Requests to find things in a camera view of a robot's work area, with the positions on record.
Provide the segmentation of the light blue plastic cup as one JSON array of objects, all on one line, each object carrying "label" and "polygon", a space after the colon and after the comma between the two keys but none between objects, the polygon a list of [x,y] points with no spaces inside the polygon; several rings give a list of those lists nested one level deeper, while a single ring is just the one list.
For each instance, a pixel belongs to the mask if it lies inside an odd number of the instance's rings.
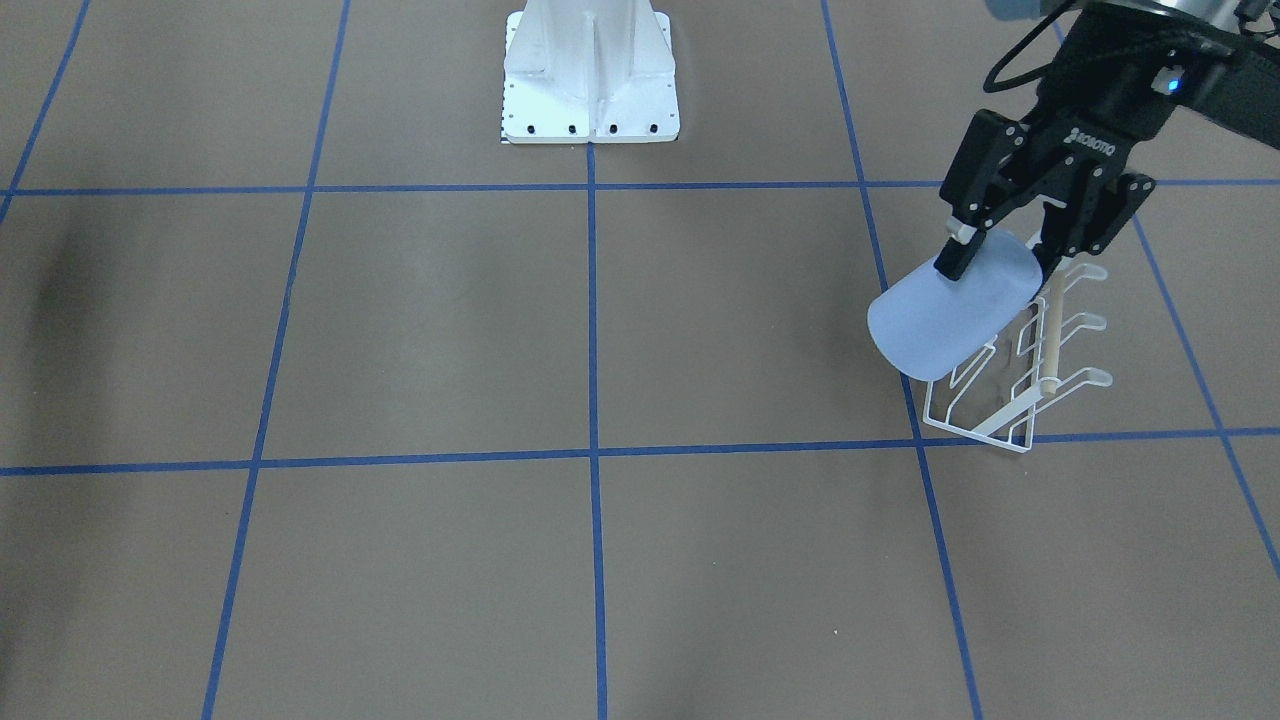
[{"label": "light blue plastic cup", "polygon": [[886,290],[868,307],[868,329],[897,372],[934,382],[1009,325],[1043,282],[1025,242],[993,231],[960,279],[946,278],[929,260]]}]

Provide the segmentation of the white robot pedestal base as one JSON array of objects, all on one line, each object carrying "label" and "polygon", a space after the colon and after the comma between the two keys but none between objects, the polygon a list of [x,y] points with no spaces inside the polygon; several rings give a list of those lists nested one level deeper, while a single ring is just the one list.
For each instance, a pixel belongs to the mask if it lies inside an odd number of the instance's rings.
[{"label": "white robot pedestal base", "polygon": [[649,1],[527,1],[506,18],[502,141],[676,141],[671,35]]}]

